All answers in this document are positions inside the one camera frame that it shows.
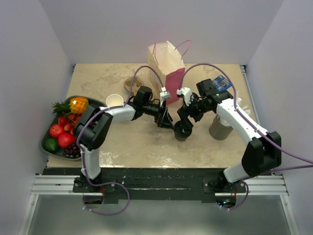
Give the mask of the black coffee cup lid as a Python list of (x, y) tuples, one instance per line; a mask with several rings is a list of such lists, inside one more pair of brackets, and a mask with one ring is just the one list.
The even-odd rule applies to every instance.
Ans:
[(174, 125), (174, 134), (176, 138), (187, 138), (192, 134), (192, 129), (183, 128), (181, 121), (178, 121)]

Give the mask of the dark paper coffee cup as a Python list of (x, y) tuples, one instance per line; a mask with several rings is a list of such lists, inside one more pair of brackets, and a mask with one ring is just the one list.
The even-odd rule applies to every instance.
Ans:
[(186, 136), (186, 135), (180, 135), (180, 134), (178, 134), (178, 133), (174, 133), (175, 134), (175, 138), (176, 138), (176, 140), (177, 141), (179, 141), (179, 142), (184, 142), (184, 141), (186, 141), (187, 139), (188, 139), (188, 135)]

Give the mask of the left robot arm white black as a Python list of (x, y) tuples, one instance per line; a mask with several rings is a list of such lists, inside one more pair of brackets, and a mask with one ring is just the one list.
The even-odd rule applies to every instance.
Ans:
[(84, 186), (90, 192), (96, 192), (101, 188), (101, 173), (99, 164), (99, 148), (104, 143), (109, 128), (112, 124), (134, 121), (143, 114), (152, 116), (157, 127), (173, 129), (173, 119), (168, 113), (166, 100), (171, 95), (165, 87), (161, 88), (160, 101), (154, 104), (150, 100), (152, 90), (142, 86), (133, 99), (121, 101), (119, 105), (98, 107), (89, 105), (81, 120), (74, 127), (76, 144), (81, 152), (82, 174), (86, 177)]

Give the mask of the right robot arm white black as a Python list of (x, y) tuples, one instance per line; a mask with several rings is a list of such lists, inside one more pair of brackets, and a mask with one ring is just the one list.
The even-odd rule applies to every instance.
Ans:
[(281, 165), (281, 136), (277, 132), (268, 132), (247, 115), (236, 99), (228, 91), (219, 92), (211, 79), (196, 84), (198, 94), (190, 88), (180, 88), (177, 96), (183, 99), (183, 105), (177, 113), (180, 121), (174, 125), (175, 137), (185, 141), (192, 133), (193, 124), (189, 118), (198, 122), (207, 112), (213, 111), (223, 118), (246, 144), (242, 160), (219, 173), (218, 187), (230, 192), (235, 182), (247, 177), (255, 177)]

